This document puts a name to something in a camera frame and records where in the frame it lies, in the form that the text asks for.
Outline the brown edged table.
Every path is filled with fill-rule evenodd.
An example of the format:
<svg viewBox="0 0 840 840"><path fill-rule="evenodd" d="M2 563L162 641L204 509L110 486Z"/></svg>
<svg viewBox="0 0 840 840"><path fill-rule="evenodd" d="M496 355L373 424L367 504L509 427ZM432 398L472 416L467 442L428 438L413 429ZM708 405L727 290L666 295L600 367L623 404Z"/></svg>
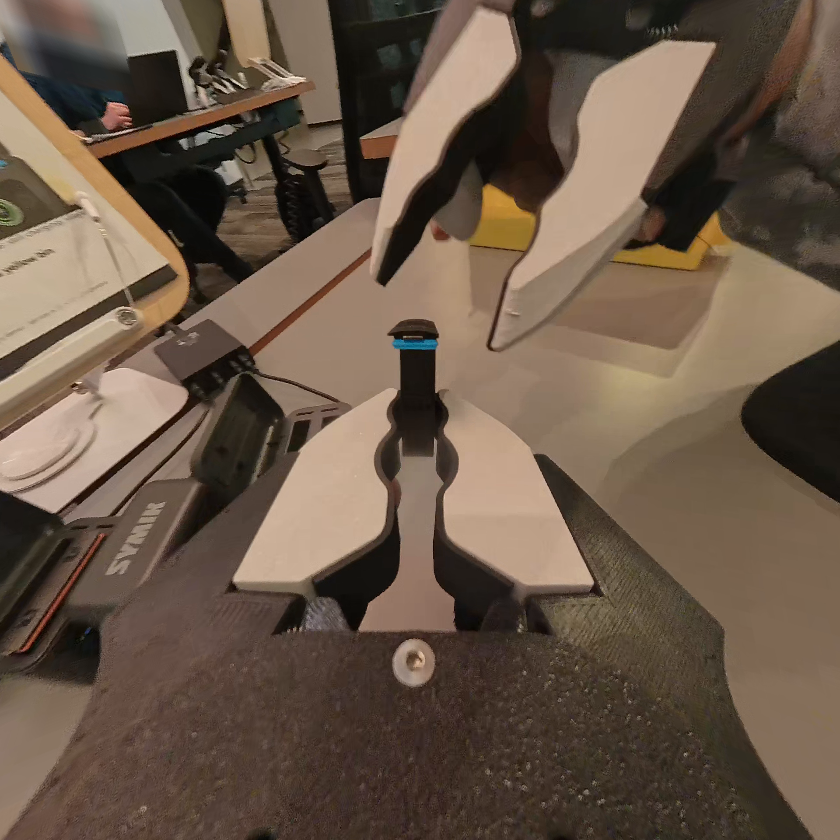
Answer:
<svg viewBox="0 0 840 840"><path fill-rule="evenodd" d="M229 123L241 114L267 109L315 89L316 84L305 79L295 85L268 91L246 91L245 95L236 101L193 110L138 129L83 138L82 142L95 157L103 159L157 141L179 139L190 133L200 133L218 124Z"/></svg>

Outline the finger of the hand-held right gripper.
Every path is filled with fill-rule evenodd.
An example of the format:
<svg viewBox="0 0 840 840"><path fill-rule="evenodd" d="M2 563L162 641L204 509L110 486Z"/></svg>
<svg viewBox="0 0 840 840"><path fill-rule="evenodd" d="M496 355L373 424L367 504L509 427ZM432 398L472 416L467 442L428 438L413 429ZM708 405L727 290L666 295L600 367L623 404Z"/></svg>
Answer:
<svg viewBox="0 0 840 840"><path fill-rule="evenodd" d="M489 350L539 330L635 236L648 179L715 49L662 40L593 78L576 116L574 159L505 279Z"/></svg>
<svg viewBox="0 0 840 840"><path fill-rule="evenodd" d="M456 5L427 42L386 171L371 275L386 286L512 119L520 45L511 5Z"/></svg>

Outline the blue striped black battery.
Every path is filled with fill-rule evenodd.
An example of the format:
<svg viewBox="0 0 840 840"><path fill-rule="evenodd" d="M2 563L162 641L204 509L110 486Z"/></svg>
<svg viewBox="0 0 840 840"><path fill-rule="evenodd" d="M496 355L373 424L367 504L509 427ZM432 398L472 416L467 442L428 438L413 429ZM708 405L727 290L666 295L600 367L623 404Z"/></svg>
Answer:
<svg viewBox="0 0 840 840"><path fill-rule="evenodd" d="M400 355L400 387L393 412L402 454L432 457L438 430L437 327L432 321L410 318L397 323L389 336Z"/></svg>

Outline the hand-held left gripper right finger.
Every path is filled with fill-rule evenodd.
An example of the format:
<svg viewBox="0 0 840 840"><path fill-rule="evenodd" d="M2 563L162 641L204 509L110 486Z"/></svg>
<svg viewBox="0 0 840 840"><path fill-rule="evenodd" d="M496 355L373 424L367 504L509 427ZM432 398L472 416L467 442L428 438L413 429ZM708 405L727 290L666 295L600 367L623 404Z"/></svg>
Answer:
<svg viewBox="0 0 840 840"><path fill-rule="evenodd" d="M592 573L530 447L453 392L438 400L437 582L455 599L590 594Z"/></svg>

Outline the black power hub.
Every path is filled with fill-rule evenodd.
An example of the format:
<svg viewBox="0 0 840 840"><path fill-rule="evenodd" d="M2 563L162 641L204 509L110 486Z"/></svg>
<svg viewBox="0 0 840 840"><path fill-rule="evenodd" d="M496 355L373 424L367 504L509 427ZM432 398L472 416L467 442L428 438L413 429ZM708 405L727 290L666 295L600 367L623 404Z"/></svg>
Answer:
<svg viewBox="0 0 840 840"><path fill-rule="evenodd" d="M153 352L174 378L201 403L211 403L228 383L243 373L256 372L251 352L212 320L170 331Z"/></svg>

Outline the person's right hand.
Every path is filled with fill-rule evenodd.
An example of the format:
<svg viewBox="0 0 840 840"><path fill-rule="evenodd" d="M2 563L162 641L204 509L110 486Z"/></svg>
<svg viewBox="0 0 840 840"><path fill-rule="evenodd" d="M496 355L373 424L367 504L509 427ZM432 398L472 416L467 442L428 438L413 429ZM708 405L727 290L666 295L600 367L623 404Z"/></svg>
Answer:
<svg viewBox="0 0 840 840"><path fill-rule="evenodd" d="M447 140L433 183L453 193L429 220L437 242L465 242L476 232L487 185L535 213L560 183L564 165L549 127L553 76L544 50L526 51L499 96L476 108Z"/></svg>

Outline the white folding stand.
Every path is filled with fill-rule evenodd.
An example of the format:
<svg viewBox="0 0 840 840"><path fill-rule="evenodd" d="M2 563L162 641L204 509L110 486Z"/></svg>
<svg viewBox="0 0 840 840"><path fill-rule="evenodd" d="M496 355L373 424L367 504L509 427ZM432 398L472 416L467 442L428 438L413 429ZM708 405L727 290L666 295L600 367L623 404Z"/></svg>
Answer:
<svg viewBox="0 0 840 840"><path fill-rule="evenodd" d="M295 87L308 82L305 77L292 74L288 69L268 58L248 58L246 66L257 70L266 80L261 85L262 91L274 91Z"/></svg>

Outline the printed instruction sheet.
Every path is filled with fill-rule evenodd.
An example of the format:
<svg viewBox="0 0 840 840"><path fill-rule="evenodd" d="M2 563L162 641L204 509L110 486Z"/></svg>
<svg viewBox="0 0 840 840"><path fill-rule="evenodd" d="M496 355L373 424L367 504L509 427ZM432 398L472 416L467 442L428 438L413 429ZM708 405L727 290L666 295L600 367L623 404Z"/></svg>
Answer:
<svg viewBox="0 0 840 840"><path fill-rule="evenodd" d="M1 95L2 378L82 326L165 288L174 247L17 73Z"/></svg>

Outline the black battery charger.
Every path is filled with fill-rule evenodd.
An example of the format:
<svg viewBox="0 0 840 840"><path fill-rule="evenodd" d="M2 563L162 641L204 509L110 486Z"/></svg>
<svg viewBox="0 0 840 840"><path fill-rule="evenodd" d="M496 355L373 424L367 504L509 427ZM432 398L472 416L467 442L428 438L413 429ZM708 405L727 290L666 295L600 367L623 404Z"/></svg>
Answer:
<svg viewBox="0 0 840 840"><path fill-rule="evenodd" d="M224 507L349 410L322 397L286 413L255 376L240 374L213 405L192 453L191 475Z"/></svg>
<svg viewBox="0 0 840 840"><path fill-rule="evenodd" d="M112 518L90 560L71 586L64 607L78 623L99 626L126 602L154 568L194 532L205 487L193 478L143 486Z"/></svg>
<svg viewBox="0 0 840 840"><path fill-rule="evenodd" d="M90 685L98 669L99 626L69 619L64 605L35 651L7 656L5 638L26 608L84 539L109 526L116 517L80 518L64 522L51 513L2 493L1 671L2 677L33 676Z"/></svg>

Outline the wooden display board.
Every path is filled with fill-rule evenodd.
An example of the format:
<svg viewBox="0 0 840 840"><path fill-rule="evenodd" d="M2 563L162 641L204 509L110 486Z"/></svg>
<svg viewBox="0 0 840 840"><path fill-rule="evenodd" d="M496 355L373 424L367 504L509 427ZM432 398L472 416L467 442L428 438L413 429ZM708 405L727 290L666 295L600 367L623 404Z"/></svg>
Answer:
<svg viewBox="0 0 840 840"><path fill-rule="evenodd" d="M186 301L180 252L2 59L2 429Z"/></svg>
<svg viewBox="0 0 840 840"><path fill-rule="evenodd" d="M222 1L234 54L243 67L270 59L270 39L262 1Z"/></svg>

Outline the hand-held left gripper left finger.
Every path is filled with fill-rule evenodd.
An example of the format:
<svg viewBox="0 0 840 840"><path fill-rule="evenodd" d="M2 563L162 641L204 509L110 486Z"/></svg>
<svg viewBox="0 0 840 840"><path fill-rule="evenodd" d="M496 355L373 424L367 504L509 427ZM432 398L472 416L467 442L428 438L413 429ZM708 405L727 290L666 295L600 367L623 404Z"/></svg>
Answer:
<svg viewBox="0 0 840 840"><path fill-rule="evenodd" d="M234 573L238 590L315 596L317 584L389 532L382 447L396 397L383 390L301 447Z"/></svg>

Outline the white stand base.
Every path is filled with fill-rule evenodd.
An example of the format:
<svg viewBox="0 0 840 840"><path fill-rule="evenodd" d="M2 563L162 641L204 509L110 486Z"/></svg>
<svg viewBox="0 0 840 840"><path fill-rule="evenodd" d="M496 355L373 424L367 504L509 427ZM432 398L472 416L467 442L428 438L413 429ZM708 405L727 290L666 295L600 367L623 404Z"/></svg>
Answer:
<svg viewBox="0 0 840 840"><path fill-rule="evenodd" d="M131 369L102 374L1 443L1 490L58 513L167 425L186 405L181 385Z"/></svg>

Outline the yellow plastic bin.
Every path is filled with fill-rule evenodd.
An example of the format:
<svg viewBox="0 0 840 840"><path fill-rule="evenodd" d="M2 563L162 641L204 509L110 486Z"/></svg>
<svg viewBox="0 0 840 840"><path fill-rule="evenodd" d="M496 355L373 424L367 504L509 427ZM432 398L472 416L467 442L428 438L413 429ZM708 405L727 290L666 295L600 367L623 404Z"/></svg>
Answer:
<svg viewBox="0 0 840 840"><path fill-rule="evenodd" d="M485 185L479 225L469 242L476 247L523 252L530 245L535 226L533 214L522 211L509 195L495 186ZM685 252L648 245L620 251L612 261L630 266L693 271L708 256L728 256L732 247L732 241L722 232L719 216L714 214Z"/></svg>

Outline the black laptop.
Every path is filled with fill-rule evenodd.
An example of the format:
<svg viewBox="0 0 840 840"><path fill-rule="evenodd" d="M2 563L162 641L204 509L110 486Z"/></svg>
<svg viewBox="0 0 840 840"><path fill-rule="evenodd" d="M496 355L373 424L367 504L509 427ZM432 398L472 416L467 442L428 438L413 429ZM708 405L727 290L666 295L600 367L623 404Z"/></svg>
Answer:
<svg viewBox="0 0 840 840"><path fill-rule="evenodd" d="M174 49L128 57L125 99L135 129L173 119L190 109Z"/></svg>

